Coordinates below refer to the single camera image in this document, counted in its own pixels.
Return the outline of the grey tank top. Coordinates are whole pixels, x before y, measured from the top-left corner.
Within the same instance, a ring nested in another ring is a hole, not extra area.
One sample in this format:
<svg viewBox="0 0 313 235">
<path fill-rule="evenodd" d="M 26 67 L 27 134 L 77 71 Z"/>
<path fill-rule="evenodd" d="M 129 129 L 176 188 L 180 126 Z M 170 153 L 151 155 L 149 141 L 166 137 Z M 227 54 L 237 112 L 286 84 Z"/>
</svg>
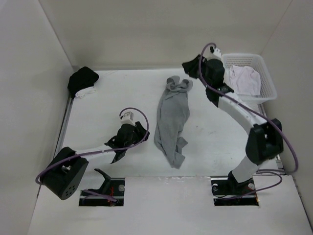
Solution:
<svg viewBox="0 0 313 235">
<path fill-rule="evenodd" d="M 177 75 L 166 81 L 156 112 L 154 143 L 172 168 L 179 169 L 185 160 L 183 148 L 188 142 L 181 136 L 190 117 L 188 92 L 193 82 Z"/>
</svg>

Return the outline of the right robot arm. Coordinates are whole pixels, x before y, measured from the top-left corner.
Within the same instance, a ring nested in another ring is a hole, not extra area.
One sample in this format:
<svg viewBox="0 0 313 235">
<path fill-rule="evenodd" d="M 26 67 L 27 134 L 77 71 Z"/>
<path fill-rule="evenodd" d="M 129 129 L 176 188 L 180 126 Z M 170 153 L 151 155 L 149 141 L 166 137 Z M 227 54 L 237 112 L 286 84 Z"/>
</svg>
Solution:
<svg viewBox="0 0 313 235">
<path fill-rule="evenodd" d="M 242 103 L 234 90 L 224 82 L 225 69 L 221 60 L 198 55 L 184 62 L 182 67 L 189 77 L 202 81 L 208 100 L 229 114 L 248 135 L 246 155 L 227 177 L 228 190 L 239 193 L 264 162 L 283 152 L 281 122 L 276 118 L 266 120 Z"/>
</svg>

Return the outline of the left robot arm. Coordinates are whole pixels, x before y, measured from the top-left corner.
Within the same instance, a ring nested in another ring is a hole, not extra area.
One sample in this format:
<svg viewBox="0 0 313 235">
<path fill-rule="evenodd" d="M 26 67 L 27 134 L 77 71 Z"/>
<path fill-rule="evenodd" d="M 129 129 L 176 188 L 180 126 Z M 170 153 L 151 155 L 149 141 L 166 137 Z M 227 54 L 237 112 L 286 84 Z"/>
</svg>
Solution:
<svg viewBox="0 0 313 235">
<path fill-rule="evenodd" d="M 121 160 L 126 151 L 149 138 L 149 125 L 144 128 L 139 121 L 134 125 L 122 124 L 117 134 L 105 143 L 109 149 L 94 150 L 91 152 L 77 153 L 70 147 L 62 148 L 50 164 L 35 179 L 39 185 L 44 185 L 61 200 L 70 198 L 77 190 L 89 161 L 86 156 L 105 156 L 114 152 L 111 164 Z"/>
</svg>

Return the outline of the pale pink tank top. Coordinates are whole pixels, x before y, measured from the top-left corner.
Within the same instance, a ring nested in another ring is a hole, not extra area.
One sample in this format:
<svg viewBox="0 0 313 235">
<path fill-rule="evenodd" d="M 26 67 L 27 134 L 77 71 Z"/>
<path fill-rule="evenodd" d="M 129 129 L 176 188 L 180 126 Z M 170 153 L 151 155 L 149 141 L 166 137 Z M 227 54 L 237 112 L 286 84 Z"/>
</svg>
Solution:
<svg viewBox="0 0 313 235">
<path fill-rule="evenodd" d="M 236 94 L 257 96 L 261 93 L 260 74 L 252 67 L 232 65 L 229 68 L 229 82 Z"/>
</svg>

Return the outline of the white folded tank top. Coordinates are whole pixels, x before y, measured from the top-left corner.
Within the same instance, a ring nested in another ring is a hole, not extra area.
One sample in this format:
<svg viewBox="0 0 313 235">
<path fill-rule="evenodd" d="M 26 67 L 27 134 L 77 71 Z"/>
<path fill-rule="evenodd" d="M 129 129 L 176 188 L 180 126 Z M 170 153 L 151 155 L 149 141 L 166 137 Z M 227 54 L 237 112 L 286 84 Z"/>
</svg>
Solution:
<svg viewBox="0 0 313 235">
<path fill-rule="evenodd" d="M 79 90 L 76 94 L 75 97 L 77 98 L 84 98 L 88 94 L 92 94 L 96 92 L 96 88 L 94 86 L 87 87 L 84 89 Z"/>
</svg>

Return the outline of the black folded tank top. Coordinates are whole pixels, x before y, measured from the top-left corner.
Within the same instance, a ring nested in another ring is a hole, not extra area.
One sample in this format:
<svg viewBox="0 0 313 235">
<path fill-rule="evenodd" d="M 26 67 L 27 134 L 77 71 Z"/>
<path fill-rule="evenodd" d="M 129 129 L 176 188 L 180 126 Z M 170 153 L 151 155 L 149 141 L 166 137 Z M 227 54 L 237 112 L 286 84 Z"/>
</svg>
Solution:
<svg viewBox="0 0 313 235">
<path fill-rule="evenodd" d="M 70 97 L 75 98 L 77 92 L 92 87 L 98 79 L 99 75 L 89 67 L 80 68 L 69 78 L 67 89 Z"/>
</svg>

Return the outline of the white plastic basket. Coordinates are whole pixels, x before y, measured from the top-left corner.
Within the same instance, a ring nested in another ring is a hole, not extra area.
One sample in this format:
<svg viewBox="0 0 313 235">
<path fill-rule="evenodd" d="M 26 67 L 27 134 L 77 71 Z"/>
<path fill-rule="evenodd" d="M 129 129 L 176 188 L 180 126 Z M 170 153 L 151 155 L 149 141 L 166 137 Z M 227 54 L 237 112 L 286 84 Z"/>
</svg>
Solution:
<svg viewBox="0 0 313 235">
<path fill-rule="evenodd" d="M 248 53 L 229 53 L 222 55 L 222 62 L 225 68 L 224 81 L 227 85 L 229 82 L 229 68 L 232 65 L 244 67 L 249 66 L 255 69 L 261 77 L 261 93 L 257 96 L 240 95 L 237 94 L 244 102 L 261 104 L 268 100 L 274 100 L 277 98 L 276 88 L 273 84 L 272 78 L 266 67 L 263 58 L 257 54 Z"/>
</svg>

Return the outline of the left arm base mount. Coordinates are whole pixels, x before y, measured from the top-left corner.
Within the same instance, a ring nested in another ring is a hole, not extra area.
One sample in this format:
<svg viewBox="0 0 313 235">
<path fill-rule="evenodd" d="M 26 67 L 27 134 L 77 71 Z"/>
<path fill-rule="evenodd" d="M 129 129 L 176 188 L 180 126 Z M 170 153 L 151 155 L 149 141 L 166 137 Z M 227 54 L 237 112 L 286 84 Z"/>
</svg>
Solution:
<svg viewBox="0 0 313 235">
<path fill-rule="evenodd" d="M 122 207 L 124 206 L 125 178 L 112 178 L 101 169 L 95 172 L 103 178 L 98 188 L 84 189 L 80 192 L 80 207 Z"/>
</svg>

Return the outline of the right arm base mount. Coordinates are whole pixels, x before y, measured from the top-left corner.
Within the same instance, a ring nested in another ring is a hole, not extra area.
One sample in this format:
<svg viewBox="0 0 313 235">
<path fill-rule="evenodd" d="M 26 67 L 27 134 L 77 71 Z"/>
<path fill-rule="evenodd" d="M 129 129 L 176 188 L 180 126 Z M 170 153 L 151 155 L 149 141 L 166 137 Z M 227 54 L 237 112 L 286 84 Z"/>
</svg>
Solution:
<svg viewBox="0 0 313 235">
<path fill-rule="evenodd" d="M 229 173 L 227 178 L 213 178 L 211 191 L 215 206 L 259 206 L 253 178 L 237 183 Z"/>
</svg>

